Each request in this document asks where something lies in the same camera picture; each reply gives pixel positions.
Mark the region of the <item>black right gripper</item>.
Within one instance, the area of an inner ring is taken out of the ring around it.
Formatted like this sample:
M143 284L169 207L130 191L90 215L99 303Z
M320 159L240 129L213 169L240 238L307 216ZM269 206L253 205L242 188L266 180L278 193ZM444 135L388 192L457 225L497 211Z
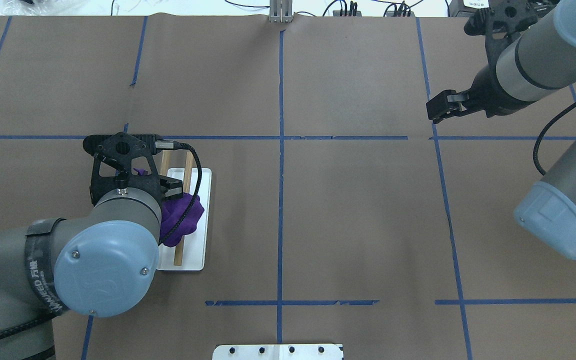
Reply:
M466 109L483 111L487 117L494 117L509 116L523 108L524 101L508 95L496 73L488 67L478 71L466 92L444 89L426 102L427 118L434 125L451 117L465 116Z

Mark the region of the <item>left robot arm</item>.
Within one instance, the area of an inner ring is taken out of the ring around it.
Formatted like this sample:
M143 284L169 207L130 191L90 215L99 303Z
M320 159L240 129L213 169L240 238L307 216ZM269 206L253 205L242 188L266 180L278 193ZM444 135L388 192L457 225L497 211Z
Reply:
M146 296L166 192L111 189L85 217L0 231L0 360L54 359L56 317L113 317Z

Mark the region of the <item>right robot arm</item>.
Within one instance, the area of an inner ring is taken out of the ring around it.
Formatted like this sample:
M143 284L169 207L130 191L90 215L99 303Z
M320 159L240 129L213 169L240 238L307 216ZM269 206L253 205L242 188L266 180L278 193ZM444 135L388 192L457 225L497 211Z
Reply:
M467 89L444 89L426 102L434 125L478 112L510 116L576 84L576 0L499 0L476 9L463 30L484 37L487 63ZM570 260L576 260L576 137L551 167L540 155L550 130L573 112L576 100L535 137L531 157L541 178L513 212L520 227Z

